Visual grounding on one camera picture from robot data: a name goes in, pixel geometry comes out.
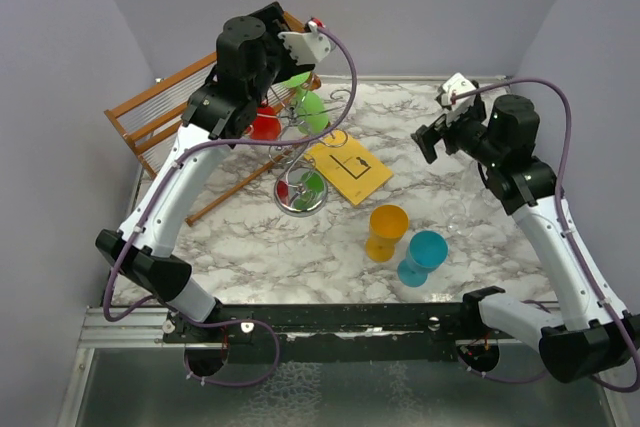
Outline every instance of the plastic cup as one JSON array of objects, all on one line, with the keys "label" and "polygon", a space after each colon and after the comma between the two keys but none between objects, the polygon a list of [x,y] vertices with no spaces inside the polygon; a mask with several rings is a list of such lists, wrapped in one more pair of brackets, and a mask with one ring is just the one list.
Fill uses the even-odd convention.
[{"label": "plastic cup", "polygon": [[310,80],[310,72],[304,72],[302,74],[294,75],[288,80],[282,82],[287,89],[295,89],[296,87],[300,87],[302,84],[306,83],[307,80]]},{"label": "plastic cup", "polygon": [[307,92],[302,102],[298,100],[296,113],[304,120],[298,130],[305,135],[322,132],[329,125],[329,114],[325,112],[324,102],[315,92]]},{"label": "plastic cup", "polygon": [[[259,107],[258,114],[275,117],[273,107]],[[256,117],[249,130],[249,137],[253,140],[275,140],[280,135],[282,127],[280,121],[273,117]]]},{"label": "plastic cup", "polygon": [[409,228],[407,213],[397,205],[381,205],[371,213],[369,239],[365,246],[374,262],[386,262],[396,250],[396,244]]},{"label": "plastic cup", "polygon": [[405,259],[398,264],[398,278],[409,287],[419,287],[431,272],[447,259],[447,241],[431,230],[418,232],[411,238]]}]

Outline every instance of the yellow cup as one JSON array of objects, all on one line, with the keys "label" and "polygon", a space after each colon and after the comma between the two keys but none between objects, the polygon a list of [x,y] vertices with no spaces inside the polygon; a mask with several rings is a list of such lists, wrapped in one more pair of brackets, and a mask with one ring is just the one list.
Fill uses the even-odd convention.
[{"label": "yellow cup", "polygon": [[409,228],[407,213],[397,205],[381,205],[369,219],[369,239],[365,250],[375,262],[386,262],[396,250],[396,244]]}]

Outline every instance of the marble countertop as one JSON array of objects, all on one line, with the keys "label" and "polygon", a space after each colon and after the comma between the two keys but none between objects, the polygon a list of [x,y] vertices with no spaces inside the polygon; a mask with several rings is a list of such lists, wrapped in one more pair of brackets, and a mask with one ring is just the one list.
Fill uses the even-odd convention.
[{"label": "marble countertop", "polygon": [[[337,106],[329,94],[344,87],[325,84],[318,94],[328,107]],[[488,112],[503,93],[484,96]],[[287,216],[273,200],[276,175],[266,172],[193,227],[183,224],[174,254],[191,263],[200,285],[225,303],[446,302],[490,285],[522,300],[553,298],[531,245],[502,210],[474,218],[468,237],[447,232],[443,203],[453,198],[468,206],[473,197],[461,188],[471,161],[462,154],[449,157],[440,147],[438,161],[428,165],[410,139],[440,115],[435,95],[435,83],[358,86],[342,128],[394,173],[358,207],[331,187],[326,206],[315,215]],[[232,156],[211,176],[192,212],[268,160],[266,148],[239,146]],[[148,182],[142,180],[141,193]],[[369,216],[383,204],[402,207],[410,228],[394,257],[378,264],[366,256],[364,245]],[[449,257],[424,285],[406,287],[396,267],[411,236],[424,229],[447,239]],[[120,276],[114,304],[128,305],[143,295]]]}]

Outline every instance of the yellow card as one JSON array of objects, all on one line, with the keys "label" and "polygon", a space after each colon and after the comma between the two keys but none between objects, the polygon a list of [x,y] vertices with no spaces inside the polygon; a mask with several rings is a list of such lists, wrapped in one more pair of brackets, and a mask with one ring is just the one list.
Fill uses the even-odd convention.
[{"label": "yellow card", "polygon": [[[323,140],[339,145],[344,142],[344,135],[337,131],[335,139],[327,136]],[[353,205],[369,197],[393,175],[391,169],[352,137],[342,147],[316,144],[307,155],[313,157],[316,169]]]}]

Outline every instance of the wooden dish rack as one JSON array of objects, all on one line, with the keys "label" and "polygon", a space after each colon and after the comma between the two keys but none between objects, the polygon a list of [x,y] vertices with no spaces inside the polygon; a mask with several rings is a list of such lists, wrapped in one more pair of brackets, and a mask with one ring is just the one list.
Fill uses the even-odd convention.
[{"label": "wooden dish rack", "polygon": [[[288,12],[285,12],[284,16],[292,30],[304,31],[302,22]],[[175,134],[181,124],[180,116],[187,106],[189,96],[204,83],[216,59],[216,52],[213,52],[171,77],[159,81],[150,89],[123,104],[104,111],[111,124],[133,151],[151,179],[158,175],[173,145]],[[310,90],[318,89],[320,85],[320,79],[313,74]],[[279,99],[286,104],[294,95],[294,89],[287,89],[282,84],[279,84],[274,86],[273,91],[269,92],[267,100],[269,105],[278,112],[283,107]],[[260,167],[200,212],[189,216],[186,222],[189,225],[193,225],[193,222],[202,217],[202,215],[212,210],[272,166],[272,163],[267,163]]]}]

